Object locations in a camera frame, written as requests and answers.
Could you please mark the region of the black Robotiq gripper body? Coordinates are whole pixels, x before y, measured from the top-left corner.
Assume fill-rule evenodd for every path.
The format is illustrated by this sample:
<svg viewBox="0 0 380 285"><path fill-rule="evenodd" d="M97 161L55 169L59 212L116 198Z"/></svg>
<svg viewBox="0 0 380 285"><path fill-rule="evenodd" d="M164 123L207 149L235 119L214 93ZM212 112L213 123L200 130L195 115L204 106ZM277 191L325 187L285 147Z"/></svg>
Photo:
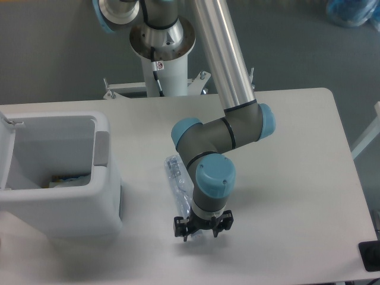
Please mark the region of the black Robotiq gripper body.
<svg viewBox="0 0 380 285"><path fill-rule="evenodd" d="M188 217L187 230L215 230L221 223L223 216L203 219L195 214Z"/></svg>

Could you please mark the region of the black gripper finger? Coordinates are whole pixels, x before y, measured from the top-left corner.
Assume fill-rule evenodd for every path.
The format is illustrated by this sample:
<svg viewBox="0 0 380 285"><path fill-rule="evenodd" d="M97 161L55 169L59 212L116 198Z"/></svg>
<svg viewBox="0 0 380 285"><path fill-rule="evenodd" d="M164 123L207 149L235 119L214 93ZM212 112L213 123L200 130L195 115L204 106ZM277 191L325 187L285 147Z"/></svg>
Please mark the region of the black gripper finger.
<svg viewBox="0 0 380 285"><path fill-rule="evenodd" d="M186 242L190 235L189 227L192 227L192 221L190 221L190 219L179 216L174 217L173 230L176 238L182 237L183 241Z"/></svg>
<svg viewBox="0 0 380 285"><path fill-rule="evenodd" d="M213 231L213 236L217 238L220 232L224 230L230 230L233 222L234 217L231 210L224 211L219 218L213 217L211 219L211 229Z"/></svg>

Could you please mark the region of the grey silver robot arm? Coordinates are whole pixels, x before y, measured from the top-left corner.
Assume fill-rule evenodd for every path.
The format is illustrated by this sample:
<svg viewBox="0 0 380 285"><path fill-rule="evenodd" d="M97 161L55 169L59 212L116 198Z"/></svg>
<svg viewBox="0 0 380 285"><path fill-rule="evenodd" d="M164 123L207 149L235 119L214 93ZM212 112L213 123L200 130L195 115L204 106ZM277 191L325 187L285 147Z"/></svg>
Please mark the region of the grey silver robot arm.
<svg viewBox="0 0 380 285"><path fill-rule="evenodd" d="M276 120L257 102L226 1L191 1L197 27L178 12L177 1L93 1L96 17L111 33L130 27L129 42L140 57L147 96L186 96L188 54L197 36L214 78L224 116L208 123L186 118L171 137L194 185L187 215L175 217L174 234L186 239L199 230L214 236L231 228L226 209L236 178L225 153L270 136Z"/></svg>

